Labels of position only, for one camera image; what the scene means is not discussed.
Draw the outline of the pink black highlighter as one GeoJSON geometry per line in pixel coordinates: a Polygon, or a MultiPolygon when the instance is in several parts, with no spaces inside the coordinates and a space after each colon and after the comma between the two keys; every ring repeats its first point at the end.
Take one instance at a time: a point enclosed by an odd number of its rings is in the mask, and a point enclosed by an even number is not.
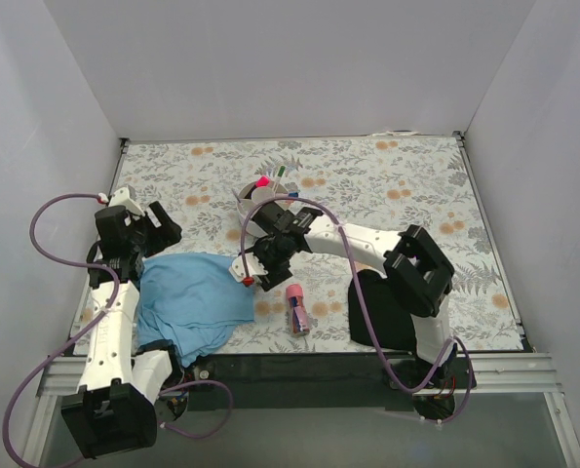
{"type": "Polygon", "coordinates": [[[254,183],[253,188],[256,189],[260,187],[267,187],[269,183],[270,179],[267,176],[263,175],[254,183]]]}

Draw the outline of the white marker green cap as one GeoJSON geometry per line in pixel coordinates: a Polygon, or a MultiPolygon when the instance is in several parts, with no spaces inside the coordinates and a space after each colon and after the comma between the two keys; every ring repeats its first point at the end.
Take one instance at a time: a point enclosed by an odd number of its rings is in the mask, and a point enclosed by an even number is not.
{"type": "Polygon", "coordinates": [[[273,191],[274,194],[277,193],[277,188],[281,182],[281,179],[285,173],[286,170],[286,166],[283,165],[279,168],[279,170],[276,172],[276,175],[273,178],[272,184],[271,184],[271,189],[273,191]]]}

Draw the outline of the pink capped glue tube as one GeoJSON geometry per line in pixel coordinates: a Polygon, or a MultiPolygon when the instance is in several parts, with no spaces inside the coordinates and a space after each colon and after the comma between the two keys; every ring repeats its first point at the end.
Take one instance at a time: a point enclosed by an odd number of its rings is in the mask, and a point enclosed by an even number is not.
{"type": "Polygon", "coordinates": [[[304,336],[310,332],[310,320],[304,306],[304,293],[299,284],[286,288],[290,331],[294,336],[304,336]]]}

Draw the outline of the white round divided organizer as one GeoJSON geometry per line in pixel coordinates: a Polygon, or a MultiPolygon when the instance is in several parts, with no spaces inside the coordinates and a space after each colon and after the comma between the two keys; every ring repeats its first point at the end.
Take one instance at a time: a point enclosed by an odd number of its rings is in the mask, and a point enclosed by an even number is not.
{"type": "MultiPolygon", "coordinates": [[[[239,206],[236,201],[236,208],[238,216],[240,219],[241,226],[245,223],[245,217],[248,212],[254,207],[255,204],[274,198],[278,198],[282,195],[288,195],[288,190],[280,183],[277,188],[277,193],[274,194],[271,189],[272,182],[269,183],[267,187],[253,188],[254,182],[245,185],[240,191],[238,191],[240,197],[244,201],[244,206],[239,206]]],[[[277,205],[281,208],[287,210],[290,207],[290,201],[278,200],[277,205]]],[[[266,234],[257,224],[254,223],[254,216],[249,221],[247,225],[247,233],[252,236],[259,238],[266,234]]]]}

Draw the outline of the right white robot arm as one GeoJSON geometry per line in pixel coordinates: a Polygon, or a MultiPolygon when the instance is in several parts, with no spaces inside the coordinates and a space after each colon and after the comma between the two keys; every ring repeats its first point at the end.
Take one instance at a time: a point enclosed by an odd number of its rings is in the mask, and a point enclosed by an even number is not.
{"type": "Polygon", "coordinates": [[[241,247],[232,266],[237,281],[258,283],[269,291],[291,277],[290,260],[298,253],[331,254],[376,269],[395,301],[409,314],[420,381],[409,387],[389,363],[383,365],[393,382],[408,394],[445,385],[454,375],[452,363],[465,347],[453,335],[448,303],[454,267],[421,226],[386,231],[341,222],[324,205],[302,199],[298,213],[280,207],[281,197],[257,203],[246,215],[265,232],[250,248],[241,247]]]}

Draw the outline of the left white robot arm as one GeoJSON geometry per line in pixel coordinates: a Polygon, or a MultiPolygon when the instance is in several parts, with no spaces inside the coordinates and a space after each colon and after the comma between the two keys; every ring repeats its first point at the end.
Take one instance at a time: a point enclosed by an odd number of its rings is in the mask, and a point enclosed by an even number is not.
{"type": "Polygon", "coordinates": [[[87,260],[93,316],[86,364],[61,415],[85,458],[149,448],[157,439],[154,404],[163,389],[177,388],[185,367],[175,345],[160,338],[133,348],[145,259],[178,243],[181,228],[159,202],[141,212],[110,201],[96,212],[98,239],[87,260]]]}

